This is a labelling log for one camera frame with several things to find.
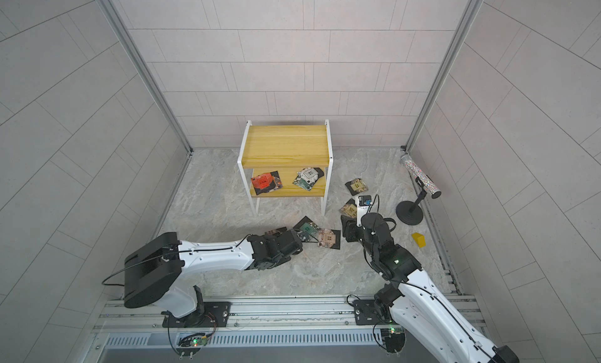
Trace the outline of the pink label tea bag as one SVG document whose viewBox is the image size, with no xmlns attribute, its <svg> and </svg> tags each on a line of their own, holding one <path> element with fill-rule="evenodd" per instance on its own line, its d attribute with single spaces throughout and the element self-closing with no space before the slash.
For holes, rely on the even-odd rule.
<svg viewBox="0 0 601 363">
<path fill-rule="evenodd" d="M 341 248 L 341 231 L 330 229 L 319 229 L 318 246 L 331 250 L 339 250 Z"/>
</svg>

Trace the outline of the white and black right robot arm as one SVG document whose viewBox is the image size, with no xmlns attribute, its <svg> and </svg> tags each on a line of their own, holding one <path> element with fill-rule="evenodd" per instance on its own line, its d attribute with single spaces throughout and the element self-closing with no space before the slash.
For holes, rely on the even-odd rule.
<svg viewBox="0 0 601 363">
<path fill-rule="evenodd" d="M 508 346 L 496 346 L 451 304 L 422 264 L 391 236 L 390 218 L 367 213 L 342 216 L 342 236 L 360 242 L 370 267 L 387 284 L 374 296 L 377 312 L 409 331 L 439 362 L 518 362 Z"/>
</svg>

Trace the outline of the teal label tea bag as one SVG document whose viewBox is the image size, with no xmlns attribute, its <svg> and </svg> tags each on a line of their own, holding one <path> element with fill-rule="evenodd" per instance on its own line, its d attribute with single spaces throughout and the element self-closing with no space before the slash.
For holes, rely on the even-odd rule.
<svg viewBox="0 0 601 363">
<path fill-rule="evenodd" d="M 293 230 L 299 235 L 302 242 L 319 242 L 318 234 L 320 228 L 307 216 L 303 217 L 298 223 L 296 223 L 296 225 L 293 227 Z"/>
</svg>

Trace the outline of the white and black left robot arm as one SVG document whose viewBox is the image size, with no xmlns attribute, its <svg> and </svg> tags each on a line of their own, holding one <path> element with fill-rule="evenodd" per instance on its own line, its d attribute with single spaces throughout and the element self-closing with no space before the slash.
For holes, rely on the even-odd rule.
<svg viewBox="0 0 601 363">
<path fill-rule="evenodd" d="M 218 243 L 183 241 L 166 232 L 125 259 L 124 305 L 162 308 L 164 328 L 224 326 L 229 306 L 220 312 L 205 305 L 200 287 L 192 284 L 194 275 L 274 269 L 302 250 L 300 236 L 290 230 Z"/>
</svg>

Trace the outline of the yellow label tea bag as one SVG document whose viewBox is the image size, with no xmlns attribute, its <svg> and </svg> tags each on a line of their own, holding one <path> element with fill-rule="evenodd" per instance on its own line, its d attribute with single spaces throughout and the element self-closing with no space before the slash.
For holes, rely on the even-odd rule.
<svg viewBox="0 0 601 363">
<path fill-rule="evenodd" d="M 340 209 L 341 215 L 345 217 L 349 217 L 351 219 L 356 219 L 358 215 L 358 207 L 355 199 L 349 199 Z"/>
</svg>

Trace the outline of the floral pattern tea bag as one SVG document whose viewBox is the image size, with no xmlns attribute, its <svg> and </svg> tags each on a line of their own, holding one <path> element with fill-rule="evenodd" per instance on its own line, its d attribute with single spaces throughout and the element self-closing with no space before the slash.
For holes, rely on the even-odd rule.
<svg viewBox="0 0 601 363">
<path fill-rule="evenodd" d="M 359 195 L 360 193 L 367 192 L 369 187 L 361 178 L 355 178 L 345 183 L 345 187 L 349 190 L 352 196 Z"/>
</svg>

